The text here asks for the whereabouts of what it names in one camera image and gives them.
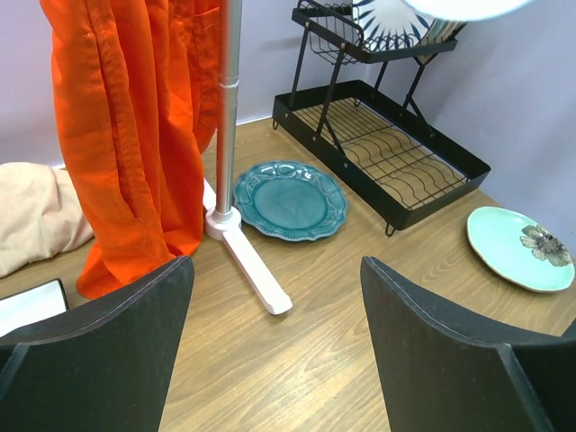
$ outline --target white stand base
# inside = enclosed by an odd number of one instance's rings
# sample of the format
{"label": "white stand base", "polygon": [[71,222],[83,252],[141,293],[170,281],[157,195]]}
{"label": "white stand base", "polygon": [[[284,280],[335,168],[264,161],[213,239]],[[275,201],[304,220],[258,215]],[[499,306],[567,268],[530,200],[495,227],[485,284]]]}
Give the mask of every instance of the white stand base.
{"label": "white stand base", "polygon": [[240,229],[242,218],[239,211],[232,207],[230,214],[223,218],[224,221],[221,215],[214,215],[216,194],[206,179],[204,179],[203,206],[206,210],[206,233],[213,239],[224,242],[266,310],[272,315],[289,311],[292,308],[290,297],[275,280]]}

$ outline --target orange curtain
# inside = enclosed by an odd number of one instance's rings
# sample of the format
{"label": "orange curtain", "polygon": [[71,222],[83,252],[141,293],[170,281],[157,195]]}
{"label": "orange curtain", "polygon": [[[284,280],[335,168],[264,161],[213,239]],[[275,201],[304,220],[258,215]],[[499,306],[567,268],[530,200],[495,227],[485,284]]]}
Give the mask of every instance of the orange curtain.
{"label": "orange curtain", "polygon": [[93,299],[200,244],[219,1],[40,3],[60,147],[96,238],[77,289]]}

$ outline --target black dish rack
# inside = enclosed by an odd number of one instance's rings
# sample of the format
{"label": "black dish rack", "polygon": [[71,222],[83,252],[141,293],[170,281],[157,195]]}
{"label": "black dish rack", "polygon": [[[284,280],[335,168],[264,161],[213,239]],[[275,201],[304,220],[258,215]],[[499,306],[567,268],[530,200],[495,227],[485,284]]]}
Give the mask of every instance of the black dish rack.
{"label": "black dish rack", "polygon": [[[355,16],[351,4],[300,0],[293,9],[304,32],[292,91],[274,99],[274,128],[281,125],[370,204],[391,236],[476,189],[491,168],[428,125],[413,99],[426,65],[455,49],[464,25],[445,40],[374,38]],[[309,44],[334,70],[329,85],[298,90]],[[416,60],[418,72],[399,105],[378,89],[388,62],[407,58]],[[341,67],[356,62],[382,63],[374,85],[337,83]]]}

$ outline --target black frame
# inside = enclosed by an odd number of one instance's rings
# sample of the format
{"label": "black frame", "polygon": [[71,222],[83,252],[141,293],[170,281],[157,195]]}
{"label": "black frame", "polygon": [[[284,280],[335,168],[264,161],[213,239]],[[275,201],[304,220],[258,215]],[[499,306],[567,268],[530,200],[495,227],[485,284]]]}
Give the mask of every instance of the black frame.
{"label": "black frame", "polygon": [[[404,230],[415,223],[422,221],[430,214],[437,212],[449,203],[465,196],[469,192],[478,188],[491,168],[475,155],[459,146],[449,139],[439,130],[431,127],[421,110],[416,105],[413,95],[418,86],[419,80],[425,70],[426,65],[439,53],[453,50],[457,43],[455,35],[450,36],[446,41],[432,41],[414,48],[392,49],[388,51],[370,52],[364,48],[364,34],[357,24],[347,19],[342,14],[351,14],[352,6],[334,5],[322,6],[312,0],[300,0],[298,7],[292,12],[292,19],[304,27],[302,35],[301,49],[298,57],[292,91],[287,94],[279,94],[274,99],[274,128],[281,125],[294,138],[296,138],[306,149],[329,167],[347,185],[349,185],[360,197],[362,197],[373,209],[375,209],[388,223],[386,234],[391,236],[395,230]],[[319,21],[312,18],[327,16],[334,22],[348,25],[359,31],[359,38],[351,42],[338,35],[333,29],[322,26]],[[329,85],[315,87],[298,91],[298,82],[302,71],[302,63],[306,46],[311,33],[328,41],[337,47],[334,70]],[[317,54],[325,54],[324,49]],[[427,61],[422,62],[418,56],[429,55]],[[378,91],[383,80],[384,72],[389,60],[414,58],[418,65],[418,73],[410,86],[403,105],[395,103],[392,99]],[[348,81],[337,83],[338,74],[341,67],[350,59],[362,61],[364,63],[383,62],[380,74],[374,86],[363,81]],[[356,106],[364,104],[375,113],[378,113],[388,122],[391,122],[415,140],[422,143],[432,153],[443,159],[448,165],[456,168],[465,176],[465,183],[456,187],[450,192],[437,197],[434,201],[423,204],[415,209],[408,209],[391,195],[384,191],[370,176],[363,171],[361,166],[357,166],[350,160],[346,152],[338,141],[338,136],[328,119],[329,106],[335,101],[348,98],[356,100]],[[313,106],[322,107],[319,117],[319,124],[316,130],[306,124],[296,114],[299,110],[311,108]],[[327,127],[334,145],[322,137],[324,126]]]}

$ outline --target flower design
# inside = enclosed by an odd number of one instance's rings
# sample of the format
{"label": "flower design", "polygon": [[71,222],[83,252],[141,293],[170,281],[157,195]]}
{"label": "flower design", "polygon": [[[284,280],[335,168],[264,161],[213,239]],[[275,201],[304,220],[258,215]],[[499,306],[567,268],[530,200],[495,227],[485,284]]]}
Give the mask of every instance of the flower design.
{"label": "flower design", "polygon": [[526,225],[522,232],[526,234],[520,236],[522,245],[531,248],[532,255],[539,260],[547,259],[554,267],[567,266],[572,262],[568,250],[560,240],[540,225]]}

